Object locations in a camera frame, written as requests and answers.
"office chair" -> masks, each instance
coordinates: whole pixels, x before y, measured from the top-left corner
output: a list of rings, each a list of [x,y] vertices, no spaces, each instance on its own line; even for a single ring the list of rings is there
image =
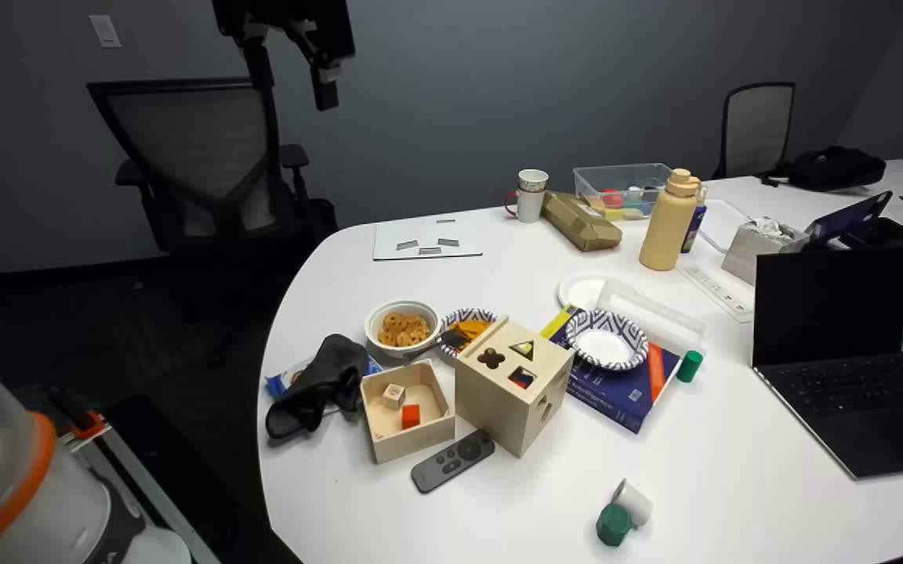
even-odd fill
[[[757,81],[726,94],[714,178],[766,176],[783,164],[792,90],[792,81]]]
[[[220,365],[260,300],[279,297],[286,260],[298,266],[337,232],[337,209],[307,197],[307,157],[298,146],[279,147],[272,94],[248,79],[107,81],[88,90],[129,153],[117,184],[142,190],[154,242],[187,266],[208,266],[209,279],[240,282],[240,300],[231,300],[208,355]]]

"white table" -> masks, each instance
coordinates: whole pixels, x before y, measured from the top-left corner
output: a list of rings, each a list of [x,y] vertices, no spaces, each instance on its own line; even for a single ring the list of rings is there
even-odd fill
[[[745,214],[790,227],[852,205],[852,195],[711,183]],[[903,159],[879,189],[903,195]],[[622,223],[622,251],[576,254],[550,223],[511,223],[502,209],[457,214],[479,227],[472,260],[372,263],[372,227],[316,247],[295,277],[262,352],[262,374],[307,362],[329,334],[362,337],[389,297],[420,297],[440,315],[490,306],[544,329],[556,286],[574,273],[612,273],[644,296],[706,321],[706,365],[674,384],[640,436],[569,399],[537,444],[490,462],[433,496],[410,468],[440,449],[372,463],[363,423],[322,421],[315,440],[267,449],[256,399],[260,479],[269,525],[304,562],[881,562],[903,556],[903,478],[852,483],[750,371],[750,322],[732,318],[690,277],[645,273],[637,251],[645,223]],[[697,263],[719,263],[698,242]],[[425,355],[452,399],[452,367]],[[631,479],[651,501],[645,530],[616,553],[593,525]]]

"cardboard box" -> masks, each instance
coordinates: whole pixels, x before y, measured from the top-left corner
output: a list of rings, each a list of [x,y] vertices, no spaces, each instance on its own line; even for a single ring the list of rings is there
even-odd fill
[[[387,401],[393,384],[405,389],[402,406]],[[410,365],[362,378],[362,401],[376,463],[454,440],[454,410],[447,407],[430,365]],[[407,406],[420,406],[420,423],[402,429],[402,407]]]
[[[502,321],[457,355],[454,410],[524,456],[569,399],[574,352]]]

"remote control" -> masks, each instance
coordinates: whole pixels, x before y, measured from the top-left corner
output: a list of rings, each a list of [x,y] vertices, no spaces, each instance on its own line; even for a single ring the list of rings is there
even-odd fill
[[[433,488],[446,487],[457,474],[470,470],[484,457],[493,456],[493,440],[487,429],[441,449],[440,456],[425,457],[410,470],[417,492],[430,496]]]

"cup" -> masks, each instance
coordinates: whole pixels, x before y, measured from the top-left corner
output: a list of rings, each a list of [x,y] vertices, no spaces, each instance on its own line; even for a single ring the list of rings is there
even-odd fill
[[[517,170],[519,190],[547,190],[550,173],[547,170]]]
[[[504,209],[511,214],[511,216],[517,216],[519,223],[538,223],[538,216],[544,216],[544,200],[547,200],[547,190],[513,190],[513,208],[511,205],[504,205]]]

